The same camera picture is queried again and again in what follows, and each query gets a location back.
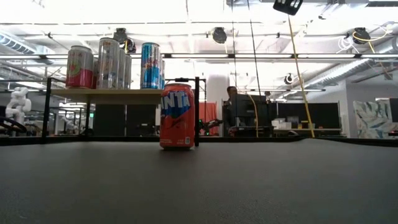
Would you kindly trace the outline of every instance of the black mat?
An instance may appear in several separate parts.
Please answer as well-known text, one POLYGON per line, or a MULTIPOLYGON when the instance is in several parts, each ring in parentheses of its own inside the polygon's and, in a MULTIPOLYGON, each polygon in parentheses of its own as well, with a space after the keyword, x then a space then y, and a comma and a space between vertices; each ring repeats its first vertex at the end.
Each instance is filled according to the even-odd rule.
POLYGON ((308 139, 0 147, 0 223, 398 223, 398 149, 308 139))

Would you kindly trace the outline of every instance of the security camera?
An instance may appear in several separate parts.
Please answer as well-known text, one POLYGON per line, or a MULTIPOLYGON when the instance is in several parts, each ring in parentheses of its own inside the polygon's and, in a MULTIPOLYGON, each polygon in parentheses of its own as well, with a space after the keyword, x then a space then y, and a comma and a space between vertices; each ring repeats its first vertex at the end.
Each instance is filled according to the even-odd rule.
POLYGON ((291 85, 293 83, 294 77, 291 73, 285 76, 284 82, 286 85, 291 85))

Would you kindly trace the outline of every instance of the wooden shelf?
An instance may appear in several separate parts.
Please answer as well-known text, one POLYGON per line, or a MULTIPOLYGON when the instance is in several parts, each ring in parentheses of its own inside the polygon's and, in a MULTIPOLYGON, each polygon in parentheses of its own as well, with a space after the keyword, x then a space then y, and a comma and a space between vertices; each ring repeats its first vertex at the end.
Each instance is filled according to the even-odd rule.
POLYGON ((76 102, 111 105, 157 105, 163 90, 51 90, 52 95, 76 102))

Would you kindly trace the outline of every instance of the fanta logo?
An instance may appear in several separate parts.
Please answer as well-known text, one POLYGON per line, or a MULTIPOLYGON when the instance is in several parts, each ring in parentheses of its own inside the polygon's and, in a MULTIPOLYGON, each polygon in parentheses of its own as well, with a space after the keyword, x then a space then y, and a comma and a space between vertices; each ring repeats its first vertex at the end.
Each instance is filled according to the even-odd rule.
POLYGON ((189 97, 184 91, 170 91, 160 99, 162 115, 178 118, 191 108, 189 97))

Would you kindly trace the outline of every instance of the ceiling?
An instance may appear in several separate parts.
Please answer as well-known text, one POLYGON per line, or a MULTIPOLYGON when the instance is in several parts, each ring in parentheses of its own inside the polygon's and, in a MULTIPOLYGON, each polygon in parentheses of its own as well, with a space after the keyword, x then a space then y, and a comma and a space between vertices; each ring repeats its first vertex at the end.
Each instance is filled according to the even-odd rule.
MULTIPOLYGON (((247 5, 232 9, 225 0, 113 0, 107 4, 94 0, 0 0, 0 32, 12 34, 33 46, 46 46, 54 54, 66 54, 73 45, 87 45, 97 52, 99 39, 112 37, 119 27, 126 28, 137 45, 137 53, 141 52, 144 42, 159 44, 162 53, 252 54, 254 49, 256 53, 292 53, 287 15, 273 10, 271 1, 250 2, 249 10, 247 5), (224 27, 228 35, 225 44, 217 44, 211 38, 215 27, 224 27)), ((391 13, 391 7, 366 7, 364 1, 356 2, 342 5, 327 5, 324 1, 303 3, 297 15, 290 17, 296 51, 350 54, 355 53, 355 49, 369 50, 368 44, 353 44, 355 49, 347 50, 339 47, 339 41, 355 27, 365 27, 373 39, 383 37, 372 42, 374 46, 395 36, 398 14, 391 13)), ((0 45, 0 54, 19 53, 0 45)), ((36 62, 8 62, 44 76, 44 67, 38 67, 36 62)), ((59 67, 49 67, 47 73, 63 78, 66 60, 57 61, 57 65, 59 67)), ((333 62, 300 62, 299 69, 304 79, 309 80, 333 65, 333 62)), ((236 78, 234 62, 230 61, 168 60, 165 71, 166 78, 191 78, 215 71, 227 73, 231 75, 231 85, 246 88, 257 88, 257 74, 260 86, 266 88, 282 88, 286 74, 297 74, 294 63, 278 61, 259 62, 257 66, 254 61, 238 62, 236 78)), ((134 88, 139 86, 139 74, 140 61, 133 60, 134 88)))

